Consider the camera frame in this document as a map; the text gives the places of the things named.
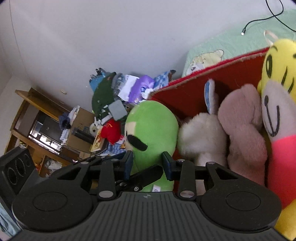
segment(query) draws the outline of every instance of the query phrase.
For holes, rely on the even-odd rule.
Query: black oval eye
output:
[[[271,78],[271,73],[272,73],[272,56],[268,55],[265,63],[266,67],[266,73],[268,78]]]

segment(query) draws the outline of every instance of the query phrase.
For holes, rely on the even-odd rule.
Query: yellow fabric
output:
[[[296,102],[295,41],[280,39],[267,51],[262,69],[262,78],[257,86],[260,94],[270,79],[281,83],[287,91],[290,89],[290,95]]]
[[[289,240],[296,238],[296,199],[282,210],[275,229]]]

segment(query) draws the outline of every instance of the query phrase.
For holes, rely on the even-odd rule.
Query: purple package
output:
[[[141,78],[137,79],[131,92],[129,94],[128,102],[138,104],[140,100],[143,99],[142,92],[145,92],[146,89],[152,89],[154,86],[154,79],[148,75],[144,75]]]

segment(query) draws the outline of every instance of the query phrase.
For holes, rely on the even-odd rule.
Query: pink plush toy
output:
[[[230,137],[229,168],[264,185],[267,150],[264,138],[258,132],[262,127],[262,108],[256,88],[246,84],[226,96],[218,119]]]

